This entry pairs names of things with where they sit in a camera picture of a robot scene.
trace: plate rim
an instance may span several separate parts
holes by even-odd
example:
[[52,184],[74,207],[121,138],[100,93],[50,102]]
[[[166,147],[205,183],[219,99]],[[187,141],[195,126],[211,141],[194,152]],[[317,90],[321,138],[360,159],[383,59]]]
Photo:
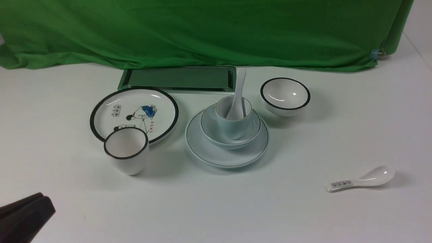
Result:
[[190,126],[192,120],[194,120],[194,119],[195,119],[199,114],[203,113],[205,110],[206,110],[206,109],[203,109],[203,110],[199,111],[197,114],[195,114],[195,115],[193,116],[193,118],[190,119],[189,122],[187,123],[187,125],[186,125],[186,129],[185,129],[185,131],[184,131],[184,138],[185,138],[185,140],[186,140],[186,145],[187,145],[187,147],[189,148],[189,151],[191,151],[191,152],[194,154],[194,156],[195,156],[196,158],[198,158],[199,160],[201,160],[201,161],[203,161],[203,162],[205,162],[205,163],[207,163],[207,164],[210,164],[211,166],[214,166],[214,167],[224,168],[224,169],[234,169],[234,168],[244,167],[244,166],[246,166],[246,165],[248,165],[248,164],[250,164],[250,163],[253,163],[253,162],[255,162],[256,160],[258,160],[259,158],[261,158],[261,157],[264,155],[264,152],[267,150],[267,148],[268,148],[268,144],[269,144],[269,141],[270,141],[270,131],[269,131],[268,126],[267,126],[267,124],[265,123],[265,121],[264,121],[264,120],[260,117],[260,115],[258,115],[258,113],[257,113],[258,117],[261,119],[261,122],[264,124],[265,129],[267,130],[267,143],[266,143],[266,146],[265,146],[265,148],[263,149],[263,151],[260,153],[260,155],[258,155],[256,158],[254,158],[253,160],[250,160],[250,161],[248,161],[248,162],[246,162],[246,163],[243,163],[243,164],[240,164],[240,165],[233,165],[233,166],[223,166],[223,165],[214,164],[214,163],[212,163],[212,162],[209,162],[209,161],[207,161],[207,160],[205,160],[205,159],[199,157],[199,156],[194,152],[194,150],[192,150],[191,145],[189,144],[189,140],[187,139],[187,131],[188,131],[188,129],[189,129],[189,126]]
[[123,90],[118,90],[114,93],[109,94],[108,96],[106,96],[105,98],[103,98],[93,109],[92,114],[90,115],[90,129],[92,130],[93,135],[99,139],[101,142],[105,142],[106,138],[103,138],[97,131],[96,131],[96,127],[95,127],[95,116],[96,116],[96,112],[98,111],[98,109],[101,107],[101,105],[108,100],[109,98],[119,94],[119,93],[123,93],[123,92],[127,92],[127,91],[131,91],[131,90],[154,90],[157,91],[163,95],[165,95],[166,97],[168,97],[168,99],[171,100],[172,104],[174,105],[174,109],[175,109],[175,116],[174,116],[174,120],[172,121],[171,125],[169,126],[169,128],[162,133],[160,136],[149,140],[149,144],[155,143],[158,140],[160,140],[161,138],[163,138],[164,136],[166,136],[169,132],[171,132],[171,130],[174,128],[175,124],[177,123],[178,120],[178,105],[177,102],[174,100],[174,98],[172,98],[171,95],[169,95],[167,92],[159,90],[159,89],[155,89],[155,88],[147,88],[147,87],[131,87],[131,88],[127,88],[127,89],[123,89]]

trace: cup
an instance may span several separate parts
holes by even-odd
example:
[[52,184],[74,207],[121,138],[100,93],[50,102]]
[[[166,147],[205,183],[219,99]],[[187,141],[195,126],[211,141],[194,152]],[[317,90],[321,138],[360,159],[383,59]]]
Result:
[[233,100],[234,96],[227,96],[222,98],[216,104],[216,121],[220,130],[227,138],[237,140],[245,134],[249,123],[252,122],[252,105],[247,99],[242,97],[245,117],[240,120],[229,120],[226,118],[226,115],[228,115],[228,112],[231,109]]
[[106,138],[104,150],[114,167],[133,176],[144,169],[149,156],[149,138],[141,129],[122,128]]

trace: white table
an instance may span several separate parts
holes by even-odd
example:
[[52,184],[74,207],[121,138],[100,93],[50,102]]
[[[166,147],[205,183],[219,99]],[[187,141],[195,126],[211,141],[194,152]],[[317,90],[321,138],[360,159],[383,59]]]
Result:
[[[0,205],[36,192],[57,210],[34,243],[430,242],[432,71],[403,37],[377,68],[354,74],[247,68],[245,97],[270,126],[262,160],[223,171],[193,160],[184,128],[221,95],[174,93],[180,116],[138,176],[108,164],[89,128],[122,75],[96,64],[0,70]],[[305,113],[278,119],[261,84],[290,77]],[[327,193],[328,181],[379,165],[379,189]]]

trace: plate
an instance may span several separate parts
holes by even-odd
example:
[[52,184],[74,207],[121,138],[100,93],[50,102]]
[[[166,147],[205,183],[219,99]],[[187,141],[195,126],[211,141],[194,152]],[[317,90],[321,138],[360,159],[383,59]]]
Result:
[[186,126],[185,137],[187,147],[199,160],[212,166],[233,169],[249,165],[258,160],[268,147],[269,132],[267,124],[261,119],[257,137],[246,147],[227,150],[212,144],[200,127],[204,111],[196,114]]
[[178,106],[167,93],[133,87],[105,97],[93,109],[90,128],[102,142],[113,131],[135,127],[147,133],[149,143],[163,139],[175,126]]

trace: binder clip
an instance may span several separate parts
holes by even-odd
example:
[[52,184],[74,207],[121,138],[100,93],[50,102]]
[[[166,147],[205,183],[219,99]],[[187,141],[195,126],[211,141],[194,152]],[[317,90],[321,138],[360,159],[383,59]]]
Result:
[[371,52],[371,57],[369,57],[369,60],[378,60],[378,58],[382,59],[386,56],[386,53],[383,48],[381,49],[374,49]]

